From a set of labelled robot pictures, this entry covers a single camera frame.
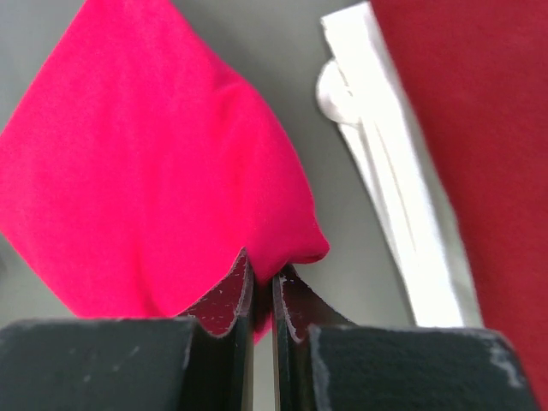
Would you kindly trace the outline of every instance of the red cloth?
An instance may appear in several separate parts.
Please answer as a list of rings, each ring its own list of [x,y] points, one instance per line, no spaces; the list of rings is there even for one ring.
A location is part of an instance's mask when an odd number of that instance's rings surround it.
[[[548,409],[548,3],[373,0],[456,209],[485,324]]]
[[[246,247],[328,251],[261,97],[168,0],[88,0],[0,137],[0,230],[81,317],[173,316]]]

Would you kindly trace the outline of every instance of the dark red cloth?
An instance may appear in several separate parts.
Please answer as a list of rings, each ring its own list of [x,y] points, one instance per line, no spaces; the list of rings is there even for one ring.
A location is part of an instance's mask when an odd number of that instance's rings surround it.
[[[242,247],[328,250],[262,98],[168,0],[87,0],[0,137],[0,230],[82,317],[174,316]]]
[[[485,324],[548,409],[548,3],[373,0],[458,216]]]

